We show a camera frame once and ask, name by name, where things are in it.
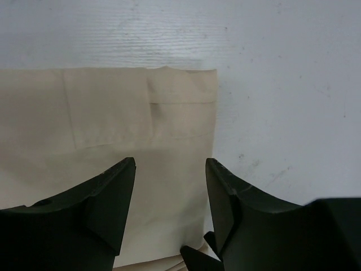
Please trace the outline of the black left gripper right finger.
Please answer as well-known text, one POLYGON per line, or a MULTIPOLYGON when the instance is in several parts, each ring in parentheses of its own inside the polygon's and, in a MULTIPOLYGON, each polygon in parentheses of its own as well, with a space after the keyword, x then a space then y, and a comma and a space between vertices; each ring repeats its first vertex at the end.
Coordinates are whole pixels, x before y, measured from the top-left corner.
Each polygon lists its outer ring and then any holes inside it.
POLYGON ((214 256, 189 246, 188 270, 359 270, 360 199, 323 198, 304 206, 238 178, 216 159, 205 165, 214 256))

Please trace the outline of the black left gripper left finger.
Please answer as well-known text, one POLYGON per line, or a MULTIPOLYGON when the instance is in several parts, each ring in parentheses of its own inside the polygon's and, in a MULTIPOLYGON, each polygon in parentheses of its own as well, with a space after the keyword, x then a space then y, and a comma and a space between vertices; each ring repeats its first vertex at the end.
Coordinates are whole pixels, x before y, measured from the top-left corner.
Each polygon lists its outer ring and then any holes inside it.
POLYGON ((125 158, 32 206, 1 210, 1 269, 112 270, 135 172, 135 160, 125 158))

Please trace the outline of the beige cargo trousers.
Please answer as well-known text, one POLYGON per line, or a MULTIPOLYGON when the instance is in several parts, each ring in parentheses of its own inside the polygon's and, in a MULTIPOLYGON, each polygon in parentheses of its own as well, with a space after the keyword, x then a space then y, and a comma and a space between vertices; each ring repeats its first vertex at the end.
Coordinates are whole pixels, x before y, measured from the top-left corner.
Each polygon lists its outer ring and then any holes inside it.
POLYGON ((1 70, 1 207, 30 206, 126 157, 137 171, 115 270, 185 270, 205 251, 215 70, 1 70))

